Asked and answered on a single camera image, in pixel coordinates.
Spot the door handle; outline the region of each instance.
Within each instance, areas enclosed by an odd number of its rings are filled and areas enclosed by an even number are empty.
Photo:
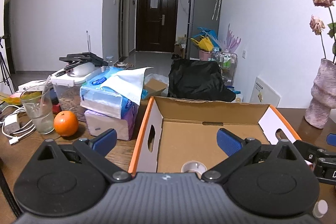
[[[165,15],[162,15],[162,17],[160,17],[159,19],[162,19],[161,25],[164,26],[165,25]]]

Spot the purple package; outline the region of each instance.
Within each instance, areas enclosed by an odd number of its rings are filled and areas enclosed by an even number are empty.
[[[138,106],[133,104],[122,119],[112,118],[92,110],[85,111],[84,115],[92,136],[98,136],[107,129],[114,128],[117,132],[118,140],[129,141],[133,135],[137,112]]]

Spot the paper sticker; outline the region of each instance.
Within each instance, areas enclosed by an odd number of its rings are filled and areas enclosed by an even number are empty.
[[[158,7],[159,0],[151,0],[151,8],[157,8]]]
[[[259,98],[259,101],[262,102],[262,100],[263,100],[263,95],[261,94],[261,92],[259,92],[259,94],[258,94],[258,98]]]

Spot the wooden table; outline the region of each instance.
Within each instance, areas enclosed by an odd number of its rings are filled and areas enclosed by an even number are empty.
[[[314,143],[315,145],[323,147],[327,150],[336,152],[336,147],[327,145],[326,143],[327,135],[332,132],[336,133],[336,124],[331,119],[329,119],[323,130],[319,130],[310,126],[303,119],[305,109],[280,108],[279,111],[288,120],[288,122],[292,125],[292,127],[303,140]],[[135,130],[136,133],[133,135],[132,140],[118,140],[116,147],[106,156],[108,160],[112,161],[126,171],[128,170],[131,161],[140,124],[141,119],[138,119],[135,126],[135,128],[137,128]],[[62,138],[56,133],[40,135],[39,133],[34,132],[27,139],[22,140],[13,146],[8,143],[8,139],[5,136],[0,134],[0,167],[11,190],[13,190],[13,185],[22,169],[25,167],[35,150],[39,147],[44,139],[52,138],[55,139],[59,144],[68,144],[72,143],[74,140],[80,137],[92,138],[92,136],[90,136],[88,133],[86,124],[83,122],[80,122],[78,132],[72,137]],[[336,222],[335,187],[331,185],[320,184],[320,199],[325,199],[329,205],[328,213],[321,219],[322,223],[334,224]],[[2,193],[0,193],[0,216],[0,222],[3,224],[12,223],[15,220],[14,215],[12,214]]]

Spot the black bag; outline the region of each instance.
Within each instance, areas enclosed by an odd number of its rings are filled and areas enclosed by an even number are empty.
[[[224,86],[217,62],[179,59],[171,65],[168,97],[232,102],[236,95]]]

